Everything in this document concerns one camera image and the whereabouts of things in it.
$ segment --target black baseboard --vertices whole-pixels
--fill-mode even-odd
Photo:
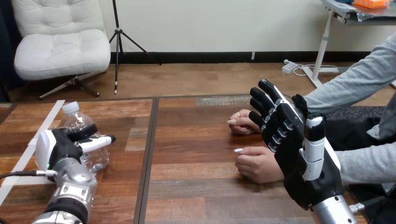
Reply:
[[[152,52],[162,63],[281,63],[284,59],[293,62],[314,62],[317,51],[289,52],[256,52],[252,60],[252,52]],[[357,62],[369,51],[328,51],[323,62]],[[116,53],[111,53],[111,62],[115,63]],[[119,56],[121,64],[155,64],[144,52],[127,52]]]

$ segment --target human hand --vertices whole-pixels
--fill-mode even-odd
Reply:
[[[250,110],[241,110],[228,119],[228,126],[233,133],[248,135],[252,132],[260,133],[261,129],[249,118]]]
[[[283,180],[283,173],[274,153],[266,147],[245,147],[236,149],[235,152],[239,153],[235,166],[246,178],[256,183]]]

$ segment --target robotic arm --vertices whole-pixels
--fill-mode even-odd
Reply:
[[[73,143],[62,128],[40,133],[35,152],[36,164],[40,170],[50,174],[57,189],[33,224],[88,223],[98,182],[81,165],[80,156],[114,141],[114,136],[102,135]]]
[[[269,81],[252,88],[250,104],[260,112],[249,117],[261,127],[262,138],[284,174],[284,186],[303,209],[322,224],[358,223],[343,198],[340,165],[325,137],[325,120],[318,113],[299,117]]]

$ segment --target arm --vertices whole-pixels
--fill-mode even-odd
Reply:
[[[344,184],[396,182],[396,142],[335,153]]]
[[[330,113],[360,102],[396,79],[396,33],[365,59],[304,97],[310,112]]]

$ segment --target chair leg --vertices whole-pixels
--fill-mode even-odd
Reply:
[[[86,74],[86,75],[79,76],[78,79],[79,80],[84,80],[86,78],[89,78],[89,77],[92,77],[92,76],[95,76],[95,75],[98,75],[98,74],[101,74],[101,73],[105,73],[105,72],[106,71],[89,73],[89,74]]]
[[[78,87],[81,87],[82,89],[88,91],[90,94],[92,94],[95,97],[99,97],[100,93],[92,90],[91,88],[89,88],[84,82],[82,82],[78,77],[74,78],[74,84]]]
[[[63,83],[62,85],[58,86],[57,88],[54,88],[53,90],[51,90],[51,91],[45,93],[44,95],[39,96],[39,99],[43,99],[44,97],[46,97],[46,96],[48,96],[48,95],[50,95],[50,94],[52,94],[52,93],[54,93],[54,92],[57,92],[57,91],[63,89],[64,87],[67,87],[67,86],[69,86],[69,85],[73,85],[73,82],[72,82],[71,80],[69,80],[69,81]]]

